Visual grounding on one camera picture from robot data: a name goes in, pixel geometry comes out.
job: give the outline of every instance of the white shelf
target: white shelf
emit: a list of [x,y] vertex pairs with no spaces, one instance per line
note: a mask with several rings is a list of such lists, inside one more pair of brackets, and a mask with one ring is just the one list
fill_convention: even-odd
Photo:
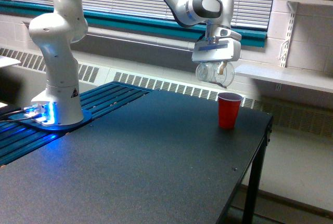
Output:
[[8,66],[20,64],[20,63],[21,62],[18,61],[17,59],[12,59],[12,58],[8,58],[8,57],[4,57],[4,56],[0,55],[0,68],[8,67]]
[[239,76],[333,93],[333,75],[322,72],[254,62],[245,62],[235,71]]
[[279,0],[279,1],[287,1],[293,3],[308,4],[308,5],[333,6],[333,1],[325,1],[325,0]]

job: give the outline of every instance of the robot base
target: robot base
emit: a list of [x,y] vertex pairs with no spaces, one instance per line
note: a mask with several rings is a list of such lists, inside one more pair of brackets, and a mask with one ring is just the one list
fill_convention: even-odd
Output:
[[[82,113],[83,113],[83,120],[76,124],[71,124],[71,125],[58,125],[58,126],[48,127],[48,126],[43,126],[43,125],[35,122],[34,120],[30,120],[30,119],[20,121],[20,123],[22,123],[24,125],[28,125],[32,128],[38,129],[38,130],[44,130],[44,131],[48,131],[48,132],[58,132],[58,131],[59,132],[70,132],[70,131],[80,128],[81,126],[83,126],[91,121],[91,119],[92,119],[91,112],[82,109]],[[17,120],[17,119],[24,118],[24,117],[25,117],[25,115],[23,113],[20,113],[20,114],[10,116],[10,119]]]

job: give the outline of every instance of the blue led light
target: blue led light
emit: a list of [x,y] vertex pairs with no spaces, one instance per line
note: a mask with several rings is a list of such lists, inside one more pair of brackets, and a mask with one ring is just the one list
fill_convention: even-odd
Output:
[[54,124],[55,122],[55,114],[54,114],[54,106],[53,103],[48,103],[48,118],[49,124]]

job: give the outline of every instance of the blue metal rail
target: blue metal rail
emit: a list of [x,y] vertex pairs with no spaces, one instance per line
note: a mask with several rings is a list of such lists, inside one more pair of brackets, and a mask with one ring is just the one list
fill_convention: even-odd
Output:
[[[82,108],[93,115],[93,120],[114,111],[151,90],[112,82],[80,94]],[[20,123],[0,124],[0,166],[62,137],[64,133],[36,130]]]

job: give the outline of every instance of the red cup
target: red cup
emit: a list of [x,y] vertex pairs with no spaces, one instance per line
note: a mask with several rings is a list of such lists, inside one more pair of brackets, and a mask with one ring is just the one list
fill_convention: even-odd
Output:
[[219,126],[223,129],[233,129],[243,97],[235,93],[220,93],[218,98]]

